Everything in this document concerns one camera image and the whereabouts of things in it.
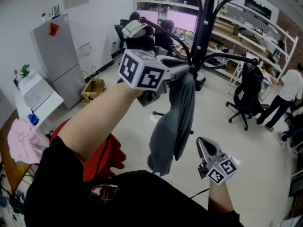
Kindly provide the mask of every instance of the red magnet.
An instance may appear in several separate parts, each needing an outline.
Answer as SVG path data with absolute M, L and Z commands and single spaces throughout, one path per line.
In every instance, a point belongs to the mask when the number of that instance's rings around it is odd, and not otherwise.
M 49 26 L 49 35 L 51 36 L 55 36 L 56 33 L 58 32 L 59 30 L 59 25 L 56 25 L 54 23 L 51 23 L 50 26 Z

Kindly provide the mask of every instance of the gray refrigerator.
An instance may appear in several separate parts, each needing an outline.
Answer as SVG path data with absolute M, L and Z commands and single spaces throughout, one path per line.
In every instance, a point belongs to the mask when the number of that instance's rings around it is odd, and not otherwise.
M 51 23 L 58 28 L 55 35 L 51 33 L 54 32 L 50 29 Z M 68 15 L 43 23 L 31 32 L 31 36 L 47 79 L 64 99 L 66 107 L 72 108 L 81 100 L 85 80 L 72 41 Z

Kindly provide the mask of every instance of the pink screen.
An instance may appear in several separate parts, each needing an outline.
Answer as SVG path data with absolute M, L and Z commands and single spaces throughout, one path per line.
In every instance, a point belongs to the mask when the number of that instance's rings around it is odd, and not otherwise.
M 173 21 L 175 23 L 176 28 L 181 28 L 194 32 L 197 16 L 187 13 L 168 11 L 167 20 Z
M 140 17 L 146 17 L 147 20 L 153 22 L 154 24 L 158 23 L 158 12 L 146 10 L 137 10 L 136 12 L 140 14 Z

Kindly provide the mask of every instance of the black clothing rack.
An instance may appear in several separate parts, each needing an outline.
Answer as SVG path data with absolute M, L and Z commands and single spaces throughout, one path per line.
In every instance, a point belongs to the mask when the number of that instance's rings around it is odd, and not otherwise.
M 199 14 L 198 14 L 198 23 L 196 27 L 196 34 L 193 41 L 192 51 L 189 52 L 188 48 L 184 44 L 183 41 L 181 41 L 177 36 L 173 35 L 169 31 L 163 29 L 162 27 L 154 24 L 153 22 L 147 20 L 145 17 L 140 18 L 140 22 L 146 23 L 158 30 L 160 30 L 162 33 L 170 36 L 171 38 L 177 40 L 180 45 L 184 48 L 186 55 L 187 55 L 187 62 L 191 66 L 190 72 L 194 75 L 194 79 L 197 79 L 198 72 L 203 65 L 206 69 L 215 70 L 223 68 L 223 66 L 213 66 L 208 67 L 205 66 L 204 63 L 208 61 L 209 59 L 213 57 L 224 57 L 228 59 L 235 59 L 238 61 L 243 61 L 248 64 L 252 64 L 257 66 L 258 60 L 257 59 L 249 59 L 246 57 L 236 56 L 232 54 L 225 54 L 225 53 L 214 53 L 210 55 L 206 55 L 208 43 L 210 41 L 212 30 L 214 27 L 214 22 L 217 16 L 217 13 L 220 11 L 222 6 L 224 6 L 226 3 L 233 1 L 233 0 L 223 0 L 214 10 L 214 2 L 215 0 L 205 0 L 204 9 L 202 6 L 201 0 L 196 0 L 198 7 L 199 7 Z

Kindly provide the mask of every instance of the printer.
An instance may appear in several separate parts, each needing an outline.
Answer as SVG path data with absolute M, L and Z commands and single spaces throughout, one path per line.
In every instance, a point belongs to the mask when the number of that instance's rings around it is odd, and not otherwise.
M 27 106 L 35 111 L 53 92 L 44 78 L 31 71 L 19 82 L 21 96 Z

